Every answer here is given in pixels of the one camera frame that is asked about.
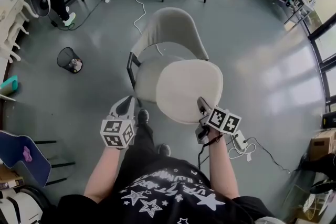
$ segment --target wastebasket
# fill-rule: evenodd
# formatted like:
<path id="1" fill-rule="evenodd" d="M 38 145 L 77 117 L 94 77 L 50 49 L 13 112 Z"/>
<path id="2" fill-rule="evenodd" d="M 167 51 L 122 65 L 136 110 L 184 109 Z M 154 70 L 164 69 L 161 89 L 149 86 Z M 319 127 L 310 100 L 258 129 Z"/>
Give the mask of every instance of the wastebasket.
<path id="1" fill-rule="evenodd" d="M 83 67 L 83 61 L 70 47 L 61 50 L 57 57 L 57 64 L 71 73 L 78 73 Z"/>

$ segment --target forearm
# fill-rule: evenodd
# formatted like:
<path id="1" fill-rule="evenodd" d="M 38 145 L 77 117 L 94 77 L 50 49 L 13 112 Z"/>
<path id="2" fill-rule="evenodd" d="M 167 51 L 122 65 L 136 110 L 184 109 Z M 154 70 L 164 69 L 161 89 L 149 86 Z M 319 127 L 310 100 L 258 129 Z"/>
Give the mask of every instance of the forearm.
<path id="1" fill-rule="evenodd" d="M 217 131 L 211 130 L 209 140 L 215 138 L 218 134 Z M 230 199 L 239 197 L 235 172 L 227 154 L 223 137 L 218 143 L 215 142 L 209 146 L 209 155 L 211 187 Z"/>
<path id="2" fill-rule="evenodd" d="M 120 150 L 106 147 L 86 185 L 84 196 L 100 202 L 111 192 L 117 177 Z"/>

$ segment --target sneaker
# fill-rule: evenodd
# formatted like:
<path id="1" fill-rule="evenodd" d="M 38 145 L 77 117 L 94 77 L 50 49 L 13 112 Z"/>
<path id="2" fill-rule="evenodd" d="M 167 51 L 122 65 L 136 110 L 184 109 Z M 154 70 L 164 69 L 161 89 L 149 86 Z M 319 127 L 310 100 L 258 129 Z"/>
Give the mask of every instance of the sneaker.
<path id="1" fill-rule="evenodd" d="M 74 18 L 76 18 L 76 13 L 72 12 L 72 13 L 69 14 L 69 16 L 70 16 L 69 19 L 63 21 L 65 26 L 71 25 Z"/>
<path id="2" fill-rule="evenodd" d="M 139 124 L 148 124 L 149 121 L 149 113 L 146 109 L 141 109 L 138 112 L 138 115 L 136 117 L 137 121 L 138 121 L 138 125 Z"/>
<path id="3" fill-rule="evenodd" d="M 162 144 L 159 146 L 158 153 L 160 155 L 170 157 L 170 147 L 167 144 Z"/>

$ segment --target purple object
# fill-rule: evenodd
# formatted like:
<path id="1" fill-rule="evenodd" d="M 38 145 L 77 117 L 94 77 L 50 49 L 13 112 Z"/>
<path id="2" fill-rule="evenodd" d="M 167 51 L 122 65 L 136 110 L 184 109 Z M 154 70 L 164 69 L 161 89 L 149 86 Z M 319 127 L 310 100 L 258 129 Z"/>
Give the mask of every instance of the purple object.
<path id="1" fill-rule="evenodd" d="M 0 131 L 0 159 L 8 168 L 23 162 L 38 184 L 46 186 L 51 164 L 29 136 Z"/>
<path id="2" fill-rule="evenodd" d="M 30 163 L 33 160 L 33 158 L 30 155 L 30 150 L 26 146 L 24 147 L 24 150 L 23 150 L 23 156 L 25 158 L 25 161 L 28 163 Z"/>

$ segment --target star print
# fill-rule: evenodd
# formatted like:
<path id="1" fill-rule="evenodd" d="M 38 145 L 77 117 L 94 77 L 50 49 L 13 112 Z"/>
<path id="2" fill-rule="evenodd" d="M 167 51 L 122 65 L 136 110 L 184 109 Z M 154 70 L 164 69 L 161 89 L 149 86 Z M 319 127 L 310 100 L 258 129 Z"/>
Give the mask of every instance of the star print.
<path id="1" fill-rule="evenodd" d="M 143 193 L 144 193 L 143 191 L 140 191 L 140 192 L 136 193 L 135 191 L 131 190 L 130 195 L 126 195 L 124 197 L 121 197 L 121 199 L 131 199 L 132 205 L 135 205 L 135 203 L 137 202 L 138 199 L 148 199 L 148 197 L 142 195 Z"/>
<path id="2" fill-rule="evenodd" d="M 180 220 L 177 222 L 177 224 L 189 224 L 187 218 L 180 218 Z"/>
<path id="3" fill-rule="evenodd" d="M 181 195 L 181 194 L 177 194 L 177 195 L 175 196 L 175 200 L 176 200 L 177 202 L 182 201 L 182 200 L 183 200 L 182 195 Z"/>
<path id="4" fill-rule="evenodd" d="M 194 195 L 200 199 L 198 205 L 207 205 L 211 210 L 216 211 L 216 205 L 224 205 L 224 202 L 217 201 L 214 193 L 209 194 L 207 197 L 194 193 Z"/>
<path id="5" fill-rule="evenodd" d="M 154 217 L 155 211 L 160 211 L 162 208 L 156 205 L 156 199 L 152 200 L 151 202 L 140 200 L 143 203 L 143 207 L 139 210 L 139 212 L 147 212 L 151 218 Z"/>

